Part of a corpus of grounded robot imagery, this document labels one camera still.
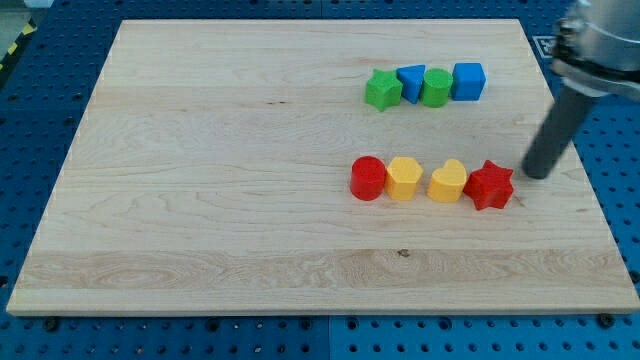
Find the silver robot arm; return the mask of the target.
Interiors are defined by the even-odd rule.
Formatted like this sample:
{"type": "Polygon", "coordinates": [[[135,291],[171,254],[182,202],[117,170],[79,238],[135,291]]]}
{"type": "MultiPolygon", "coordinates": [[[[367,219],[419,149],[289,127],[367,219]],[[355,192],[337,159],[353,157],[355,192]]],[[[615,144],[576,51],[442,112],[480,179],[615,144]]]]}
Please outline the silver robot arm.
{"type": "Polygon", "coordinates": [[[639,0],[576,0],[555,31],[552,71],[566,84],[639,100],[639,0]]]}

